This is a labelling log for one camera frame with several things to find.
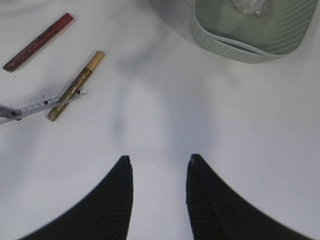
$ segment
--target pen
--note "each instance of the pen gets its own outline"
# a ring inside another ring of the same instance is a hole
[[[71,83],[62,97],[59,99],[59,102],[67,101],[73,98],[77,91],[85,84],[85,82],[90,78],[92,73],[96,70],[99,63],[104,58],[105,53],[103,51],[97,51],[90,62],[84,67],[84,69],[80,72],[80,74],[76,77],[76,79]],[[52,110],[46,116],[51,122],[54,122],[58,119],[58,117],[62,114],[62,112],[66,109],[69,103],[56,106],[52,108]]]
[[[66,13],[60,17],[54,24],[48,27],[43,33],[41,33],[35,40],[33,40],[28,46],[20,51],[15,57],[13,57],[3,69],[11,73],[25,63],[33,54],[41,49],[47,42],[49,42],[55,35],[57,35],[64,27],[66,27],[74,17],[69,13]]]

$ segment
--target clear ruler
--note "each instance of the clear ruler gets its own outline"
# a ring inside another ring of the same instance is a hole
[[[86,95],[86,92],[83,89],[80,89],[77,91],[74,98],[58,102],[72,82],[73,80],[66,81],[44,88],[40,91],[0,103],[0,125],[15,120],[19,121],[32,114],[73,102]]]

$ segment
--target gray plastic basket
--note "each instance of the gray plastic basket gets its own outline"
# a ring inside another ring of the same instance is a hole
[[[193,39],[205,50],[250,64],[284,57],[302,42],[318,0],[269,1],[267,19],[244,16],[230,0],[194,0]]]

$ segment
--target white table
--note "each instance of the white table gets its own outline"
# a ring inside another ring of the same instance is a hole
[[[192,153],[250,203],[320,239],[319,11],[295,53],[250,65],[194,45],[161,1],[0,1],[2,66],[64,12],[77,18],[25,67],[0,71],[0,101],[72,79],[108,52],[88,96],[57,122],[42,112],[0,127],[1,240],[68,210],[121,155],[134,174],[127,239],[192,240]]]

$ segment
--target gold glitter pen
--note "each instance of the gold glitter pen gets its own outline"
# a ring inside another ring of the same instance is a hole
[[[80,74],[76,77],[76,79],[71,83],[62,97],[59,99],[59,102],[67,101],[76,96],[77,91],[82,88],[85,82],[90,78],[92,73],[96,70],[99,63],[104,58],[105,53],[103,51],[97,51],[93,58],[89,61],[89,63],[84,67],[84,69],[80,72]],[[62,114],[62,112],[66,109],[69,103],[56,106],[51,109],[51,111],[46,116],[51,122],[54,122],[58,119],[58,117]]]

